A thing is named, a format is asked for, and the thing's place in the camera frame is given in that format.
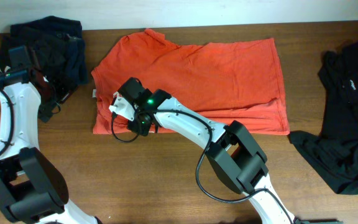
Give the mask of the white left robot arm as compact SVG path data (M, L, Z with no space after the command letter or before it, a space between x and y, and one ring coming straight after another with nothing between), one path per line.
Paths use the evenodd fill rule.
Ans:
M33 68L0 73L0 211L12 223L98 224L70 200L64 177L39 150L39 106L51 92Z

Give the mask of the orange FRAM t-shirt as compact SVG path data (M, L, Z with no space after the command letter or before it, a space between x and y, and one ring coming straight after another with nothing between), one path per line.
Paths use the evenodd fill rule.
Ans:
M164 90L204 117L236 120L251 133L287 135L285 86L273 39L178 45L152 29L122 37L92 71L97 116L94 134L124 133L112 119L113 95L129 78Z

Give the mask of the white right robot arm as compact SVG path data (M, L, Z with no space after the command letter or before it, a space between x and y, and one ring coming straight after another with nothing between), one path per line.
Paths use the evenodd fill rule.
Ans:
M163 90L143 87L121 90L116 112L134 123L132 131L145 136L151 125L172 130L202 148L195 170L196 184L209 198L222 203L249 201L263 223L295 223L296 218L274 190L267 156L247 128L238 121L215 122L183 106ZM207 160L217 178L239 199L223 199L208 192L200 181L200 169Z

